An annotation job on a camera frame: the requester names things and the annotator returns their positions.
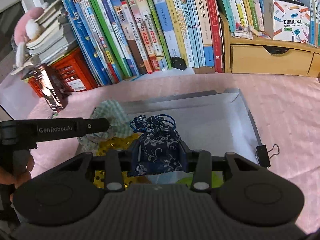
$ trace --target stuffed bunny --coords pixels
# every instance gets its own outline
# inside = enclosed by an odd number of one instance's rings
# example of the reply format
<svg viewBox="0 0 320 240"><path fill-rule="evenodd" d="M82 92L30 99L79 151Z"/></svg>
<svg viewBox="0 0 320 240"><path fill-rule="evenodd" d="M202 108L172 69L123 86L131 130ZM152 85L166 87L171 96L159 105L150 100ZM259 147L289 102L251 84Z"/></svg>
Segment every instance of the stuffed bunny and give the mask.
<svg viewBox="0 0 320 240"><path fill-rule="evenodd" d="M14 42L17 45L16 66L18 68L21 68L25 61L26 43L37 39L41 35L41 28L35 20L44 13L48 5L48 3L44 3L41 7L28 10L14 29Z"/></svg>

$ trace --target human hand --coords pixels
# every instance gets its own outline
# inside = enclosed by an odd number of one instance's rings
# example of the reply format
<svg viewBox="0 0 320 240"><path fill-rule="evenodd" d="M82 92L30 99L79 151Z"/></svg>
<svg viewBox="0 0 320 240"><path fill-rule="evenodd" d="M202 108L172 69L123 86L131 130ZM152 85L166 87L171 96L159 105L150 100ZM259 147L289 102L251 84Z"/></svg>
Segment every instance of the human hand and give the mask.
<svg viewBox="0 0 320 240"><path fill-rule="evenodd" d="M20 187L23 183L31 179L30 171L33 170L34 166L35 166L35 161L33 157L30 155L27 163L26 171L22 174L19 174L16 177L0 167L0 184L5 184L5 185L14 184L15 188Z"/></svg>

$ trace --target pink tablecloth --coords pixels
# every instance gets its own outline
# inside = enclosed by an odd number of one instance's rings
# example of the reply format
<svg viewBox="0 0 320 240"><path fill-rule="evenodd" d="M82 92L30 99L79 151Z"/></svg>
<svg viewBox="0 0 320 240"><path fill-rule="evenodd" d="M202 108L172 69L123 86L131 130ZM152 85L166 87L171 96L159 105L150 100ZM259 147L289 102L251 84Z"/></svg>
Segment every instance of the pink tablecloth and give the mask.
<svg viewBox="0 0 320 240"><path fill-rule="evenodd" d="M300 187L305 205L297 224L306 232L320 227L320 84L316 78L257 75L204 74L121 82L75 93L59 117L88 118L106 99L135 101L160 96L240 88L256 122L262 143L280 146L270 170ZM29 118L47 118L51 110L41 100ZM71 158L76 139L38 144L33 150L36 176Z"/></svg>

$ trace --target black binder clip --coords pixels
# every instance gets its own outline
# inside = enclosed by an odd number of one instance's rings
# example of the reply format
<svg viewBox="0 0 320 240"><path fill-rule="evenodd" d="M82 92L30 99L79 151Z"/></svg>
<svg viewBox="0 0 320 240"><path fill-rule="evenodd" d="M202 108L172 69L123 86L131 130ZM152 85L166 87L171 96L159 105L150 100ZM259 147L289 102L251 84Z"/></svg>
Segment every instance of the black binder clip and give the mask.
<svg viewBox="0 0 320 240"><path fill-rule="evenodd" d="M278 152L273 154L271 157L269 157L268 153L273 151L275 146L278 148ZM265 145L257 146L256 148L257 148L257 160L259 161L259 164L265 168L269 168L271 166L270 159L273 156L278 156L280 153L280 147L276 143L273 145L270 151L267 150L267 147Z"/></svg>

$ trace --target cardboard box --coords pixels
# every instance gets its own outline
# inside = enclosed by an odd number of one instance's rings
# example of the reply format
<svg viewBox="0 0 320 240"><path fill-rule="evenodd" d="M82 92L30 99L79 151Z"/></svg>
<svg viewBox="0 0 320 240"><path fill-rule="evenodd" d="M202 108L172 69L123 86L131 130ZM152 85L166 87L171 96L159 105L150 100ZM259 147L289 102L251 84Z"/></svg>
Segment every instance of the cardboard box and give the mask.
<svg viewBox="0 0 320 240"><path fill-rule="evenodd" d="M277 41L307 43L310 9L287 1L263 0L264 30Z"/></svg>

